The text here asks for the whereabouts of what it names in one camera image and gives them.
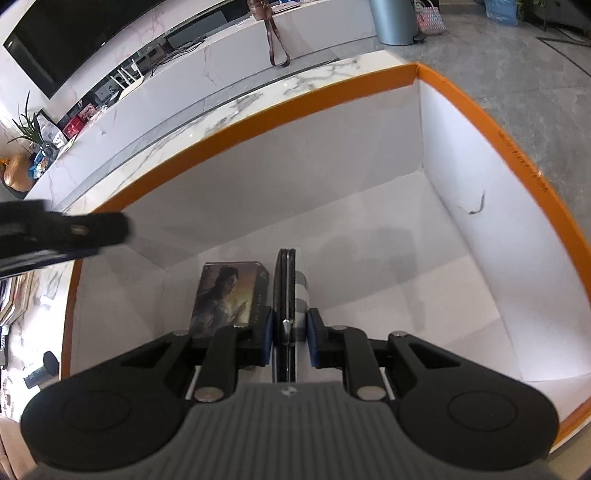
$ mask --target bag strap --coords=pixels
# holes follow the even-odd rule
[[[279,45],[281,45],[281,48],[283,48],[283,52],[285,53],[285,62],[283,62],[280,66],[287,67],[291,63],[291,58],[285,50],[283,42],[281,41],[281,36],[279,35],[279,30],[277,28],[277,25],[275,24],[275,20],[273,19],[273,17],[265,19],[265,28],[267,29],[267,41],[269,42],[269,60],[271,60],[271,65],[273,65],[274,67],[277,66],[275,64],[275,52],[273,51],[273,37],[271,35],[271,32],[273,32],[277,37],[277,40],[279,41]]]
[[[281,41],[281,36],[279,34],[279,29],[275,24],[275,19],[273,19],[273,10],[269,6],[269,2],[267,0],[247,0],[246,2],[248,7],[252,12],[252,16],[255,20],[263,20],[265,23],[265,29],[267,30],[267,42],[269,43],[269,60],[271,61],[271,65],[274,67],[277,66],[275,64],[275,51],[273,49],[273,34],[277,37],[279,41],[279,45],[283,48],[283,52],[285,53],[285,62],[283,62],[280,66],[287,67],[291,63],[291,58]]]

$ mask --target potted plant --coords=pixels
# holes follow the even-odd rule
[[[29,92],[27,95],[27,101],[25,103],[25,113],[21,113],[21,110],[19,108],[18,122],[14,119],[12,120],[14,124],[17,126],[17,128],[20,130],[22,135],[20,137],[16,137],[12,140],[9,140],[8,143],[22,138],[28,140],[29,142],[37,144],[39,145],[40,150],[43,152],[43,155],[47,157],[49,163],[51,164],[57,158],[57,154],[60,150],[52,142],[43,140],[43,137],[41,136],[41,127],[39,126],[39,121],[37,120],[38,113],[34,113],[32,117],[28,116],[27,110],[29,107],[30,94],[31,92]]]

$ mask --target tv screen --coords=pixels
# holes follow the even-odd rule
[[[163,0],[37,0],[4,42],[51,98],[110,38]]]

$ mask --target gray trash can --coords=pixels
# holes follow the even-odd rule
[[[418,34],[411,0],[369,0],[378,40],[386,45],[412,45]]]

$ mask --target gray floor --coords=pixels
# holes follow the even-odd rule
[[[436,69],[475,98],[538,165],[591,241],[591,76],[536,37],[484,15],[444,15],[448,32],[392,50]],[[550,43],[591,74],[591,48]]]

